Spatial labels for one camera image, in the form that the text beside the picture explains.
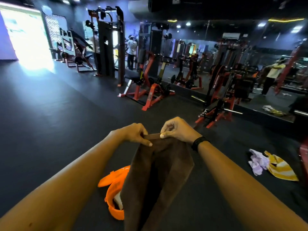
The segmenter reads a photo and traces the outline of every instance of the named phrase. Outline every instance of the black wristband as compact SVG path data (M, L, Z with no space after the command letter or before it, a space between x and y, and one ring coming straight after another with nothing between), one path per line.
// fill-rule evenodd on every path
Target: black wristband
M209 140L207 140L205 137L199 137L198 139L196 139L194 142L193 142L193 144L192 144L192 149L194 150L194 151L198 151L198 145L200 144L200 143L202 143L202 142L204 142L204 141L208 141L209 142Z

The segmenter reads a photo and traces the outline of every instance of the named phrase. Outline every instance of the orange bucket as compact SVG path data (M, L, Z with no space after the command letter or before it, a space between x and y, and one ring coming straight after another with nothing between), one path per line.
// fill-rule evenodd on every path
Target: orange bucket
M110 185L106 193L105 202L108 204L110 214L120 221L124 220L124 210L115 209L113 198L121 191L129 169L130 165L117 171L112 171L109 175L102 178L97 185L98 187Z

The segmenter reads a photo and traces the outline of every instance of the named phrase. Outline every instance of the yellow striped cloth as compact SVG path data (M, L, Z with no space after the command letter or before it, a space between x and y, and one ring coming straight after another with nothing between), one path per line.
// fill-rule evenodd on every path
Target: yellow striped cloth
M264 154L269 157L270 163L267 169L271 174L280 179L298 181L297 176L287 162L279 156L270 154L268 151L265 151Z

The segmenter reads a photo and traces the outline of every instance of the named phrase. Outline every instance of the hand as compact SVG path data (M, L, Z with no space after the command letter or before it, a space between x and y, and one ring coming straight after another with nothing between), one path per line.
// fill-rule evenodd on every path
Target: hand
M182 118L176 117L166 121L160 131L160 137L174 137L186 143L192 144L197 138L202 135L195 131L186 121Z
M141 134L147 135L148 132L141 123L133 123L129 126L125 126L121 129L114 131L115 134L122 137L123 141L130 141L134 143L142 143L145 146L151 147L153 144L149 140L145 140L141 137Z

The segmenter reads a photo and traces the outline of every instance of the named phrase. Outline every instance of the brown towel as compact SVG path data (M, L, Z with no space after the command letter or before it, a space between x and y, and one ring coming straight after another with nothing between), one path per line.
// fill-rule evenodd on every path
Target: brown towel
M160 134L145 138L153 146L139 146L120 194L125 231L156 230L194 167L186 143Z

